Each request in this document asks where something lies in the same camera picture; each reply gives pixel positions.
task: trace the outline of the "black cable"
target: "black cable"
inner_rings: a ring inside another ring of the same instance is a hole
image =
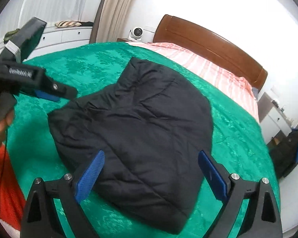
[[[2,177],[3,177],[4,163],[5,163],[6,154],[7,154],[7,145],[8,145],[8,129],[6,130],[6,145],[4,147],[3,163],[2,163],[1,173],[0,173],[0,204],[1,204],[1,183],[2,183]]]

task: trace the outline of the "black puffer jacket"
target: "black puffer jacket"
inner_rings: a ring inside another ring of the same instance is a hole
[[[202,182],[198,152],[211,151],[209,101],[178,72],[132,58],[116,84],[48,115],[65,165],[103,150],[94,189],[120,210],[177,234]]]

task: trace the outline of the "white fan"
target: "white fan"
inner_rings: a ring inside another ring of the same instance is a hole
[[[141,41],[143,29],[139,27],[135,27],[130,30],[128,39],[132,41]]]

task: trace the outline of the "white flat cable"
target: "white flat cable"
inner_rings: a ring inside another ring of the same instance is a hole
[[[17,63],[21,63],[21,49],[10,40],[6,44],[6,48],[14,54]]]

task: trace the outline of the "pink striped bed sheet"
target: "pink striped bed sheet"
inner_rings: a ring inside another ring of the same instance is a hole
[[[259,122],[257,100],[252,92],[252,86],[244,77],[237,77],[190,50],[172,43],[129,42],[129,44],[155,51],[187,68],[218,88]]]

